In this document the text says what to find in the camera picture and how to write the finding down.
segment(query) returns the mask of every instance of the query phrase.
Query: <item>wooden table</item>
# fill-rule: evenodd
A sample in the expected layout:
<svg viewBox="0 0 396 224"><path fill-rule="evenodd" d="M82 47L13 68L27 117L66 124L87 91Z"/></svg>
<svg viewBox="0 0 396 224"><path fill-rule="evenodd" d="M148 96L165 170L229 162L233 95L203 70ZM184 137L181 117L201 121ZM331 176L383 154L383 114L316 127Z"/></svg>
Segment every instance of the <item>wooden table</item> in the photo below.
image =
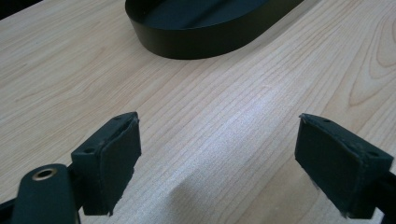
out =
<svg viewBox="0 0 396 224"><path fill-rule="evenodd" d="M310 113L396 156L394 0L307 0L247 46L195 61L144 49L123 0L45 0L0 21L0 71L0 202L137 111L134 177L113 217L83 223L382 217L343 219L293 151Z"/></svg>

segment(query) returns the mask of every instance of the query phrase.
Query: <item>clamp jaw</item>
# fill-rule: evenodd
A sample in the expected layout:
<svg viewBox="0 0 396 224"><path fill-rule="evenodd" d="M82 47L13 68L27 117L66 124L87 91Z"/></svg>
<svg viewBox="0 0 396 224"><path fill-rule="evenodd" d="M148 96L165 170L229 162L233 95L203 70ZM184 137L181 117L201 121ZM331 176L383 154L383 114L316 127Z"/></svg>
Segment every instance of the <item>clamp jaw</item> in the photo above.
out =
<svg viewBox="0 0 396 224"><path fill-rule="evenodd" d="M302 114L295 158L345 217L396 223L396 176L385 151L331 120Z"/></svg>
<svg viewBox="0 0 396 224"><path fill-rule="evenodd" d="M85 215L113 214L141 155L137 113L119 115L72 152L72 164L29 172L18 196L0 205L0 223L80 223Z"/></svg>

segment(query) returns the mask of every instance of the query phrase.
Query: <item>screw hole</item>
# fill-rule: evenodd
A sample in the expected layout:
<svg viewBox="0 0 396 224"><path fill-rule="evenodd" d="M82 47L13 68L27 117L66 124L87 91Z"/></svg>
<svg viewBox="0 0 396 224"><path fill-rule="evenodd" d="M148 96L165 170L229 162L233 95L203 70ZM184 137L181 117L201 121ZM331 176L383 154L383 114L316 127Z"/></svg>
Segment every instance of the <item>screw hole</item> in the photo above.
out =
<svg viewBox="0 0 396 224"><path fill-rule="evenodd" d="M369 151L369 155L374 156L374 157L378 157L379 156L378 153L372 152L372 151Z"/></svg>
<svg viewBox="0 0 396 224"><path fill-rule="evenodd" d="M35 181L41 181L55 176L57 172L58 171L54 168L44 169L35 173L32 178Z"/></svg>
<svg viewBox="0 0 396 224"><path fill-rule="evenodd" d="M94 149L94 148L91 148L91 147L85 148L85 149L84 149L84 152L87 153L87 154L91 154L91 153L93 153L94 151L95 151L95 149Z"/></svg>

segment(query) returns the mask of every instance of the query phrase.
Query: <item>wood grain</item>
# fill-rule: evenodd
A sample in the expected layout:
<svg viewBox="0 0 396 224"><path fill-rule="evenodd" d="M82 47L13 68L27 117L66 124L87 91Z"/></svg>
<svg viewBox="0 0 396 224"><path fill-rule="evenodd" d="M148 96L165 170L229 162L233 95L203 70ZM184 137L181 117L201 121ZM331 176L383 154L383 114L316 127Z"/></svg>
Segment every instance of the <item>wood grain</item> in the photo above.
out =
<svg viewBox="0 0 396 224"><path fill-rule="evenodd" d="M195 61L145 50L123 4L49 0L0 21L0 202L137 111L134 178L113 217L83 223L379 223L341 217L293 150L311 113L396 156L394 0L305 1L245 47Z"/></svg>

